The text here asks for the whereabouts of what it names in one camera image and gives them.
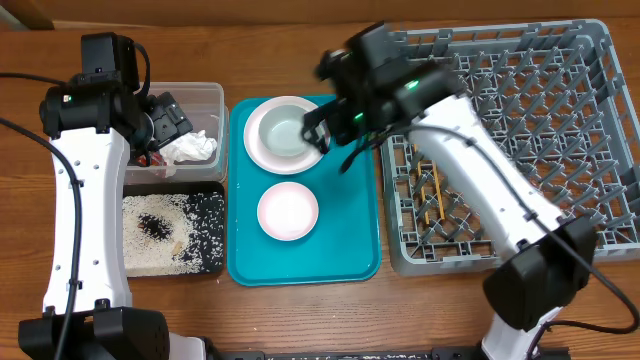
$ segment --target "green led light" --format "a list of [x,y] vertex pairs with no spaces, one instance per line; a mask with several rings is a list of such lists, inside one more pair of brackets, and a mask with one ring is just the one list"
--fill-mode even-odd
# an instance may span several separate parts
[[411,90],[414,87],[418,86],[419,83],[420,83],[420,81],[418,81],[418,80],[409,81],[408,83],[406,83],[404,85],[404,87],[407,88],[407,90]]

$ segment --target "white plate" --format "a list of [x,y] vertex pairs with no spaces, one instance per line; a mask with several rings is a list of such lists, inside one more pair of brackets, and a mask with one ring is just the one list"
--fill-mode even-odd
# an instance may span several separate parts
[[322,154],[309,144],[306,150],[297,156],[278,156],[264,146],[260,140],[260,121],[267,112],[282,105],[298,106],[306,112],[318,107],[311,101],[297,96],[280,96],[265,101],[249,115],[244,127],[244,147],[251,160],[261,168],[278,175],[292,175],[317,164],[322,159]]
[[282,182],[270,187],[258,202],[258,222],[267,235],[293,241],[307,235],[318,221],[318,200],[306,186]]

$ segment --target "clear plastic container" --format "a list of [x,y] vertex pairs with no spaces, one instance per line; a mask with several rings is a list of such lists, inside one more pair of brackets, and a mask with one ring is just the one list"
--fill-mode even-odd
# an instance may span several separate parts
[[218,142],[211,157],[203,161],[182,161],[173,166],[127,166],[124,183],[222,182],[227,176],[229,112],[224,106],[222,86],[216,83],[152,82],[149,94],[170,92],[193,124],[193,132]]

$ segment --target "wood grain surface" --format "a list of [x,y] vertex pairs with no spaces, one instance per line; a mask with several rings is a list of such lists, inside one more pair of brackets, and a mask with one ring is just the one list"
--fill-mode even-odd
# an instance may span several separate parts
[[[640,104],[640,21],[605,19],[634,102]],[[439,21],[407,28],[477,25]],[[322,52],[335,49],[366,24],[120,29],[144,44],[155,81],[212,81],[232,108],[248,97],[325,94],[311,75]],[[67,79],[80,72],[82,32],[1,32],[0,71]],[[0,116],[41,133],[38,106],[48,86],[0,81]],[[40,316],[51,270],[54,182],[51,155],[22,136],[0,129],[0,358],[23,359],[17,326]],[[377,176],[380,180],[379,158]],[[378,196],[382,187],[378,182]],[[385,223],[382,201],[380,223]],[[213,276],[131,279],[134,305],[164,313],[171,331],[209,336],[222,350],[422,350],[473,345],[487,332],[492,310],[482,292],[486,273],[401,277],[383,261],[359,283],[244,288],[224,272]],[[639,262],[598,266],[636,302]],[[624,307],[592,281],[560,316],[626,325]],[[558,329],[543,344],[570,346],[575,359],[631,359],[640,335],[614,336]]]
[[[9,0],[23,2],[26,0]],[[155,26],[640,16],[636,0],[29,0],[51,20]]]

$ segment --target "wooden table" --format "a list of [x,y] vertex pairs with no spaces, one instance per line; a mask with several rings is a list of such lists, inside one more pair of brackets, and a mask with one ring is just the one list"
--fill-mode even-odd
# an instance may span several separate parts
[[[640,106],[640,22],[605,19],[627,83]],[[476,25],[439,21],[407,28]],[[120,30],[144,44],[155,81],[220,83],[231,109],[248,97],[323,94],[311,75],[320,55],[365,24]],[[67,79],[81,70],[82,31],[0,33],[0,71]],[[38,106],[48,86],[0,81],[0,116],[40,133]],[[54,182],[51,155],[0,129],[0,358],[22,359],[18,322],[40,316],[51,270]],[[380,178],[380,165],[377,166]],[[378,195],[382,187],[378,184]],[[379,200],[380,223],[384,208]],[[383,261],[369,281],[317,286],[245,288],[225,272],[213,276],[131,279],[134,304],[162,311],[171,331],[209,336],[222,350],[266,352],[422,350],[473,345],[487,332],[492,310],[481,283],[486,274],[401,277]],[[599,265],[640,303],[640,262]],[[561,314],[606,325],[626,325],[624,307],[592,281]],[[558,329],[548,346],[570,346],[576,359],[629,359],[640,335],[613,336]]]

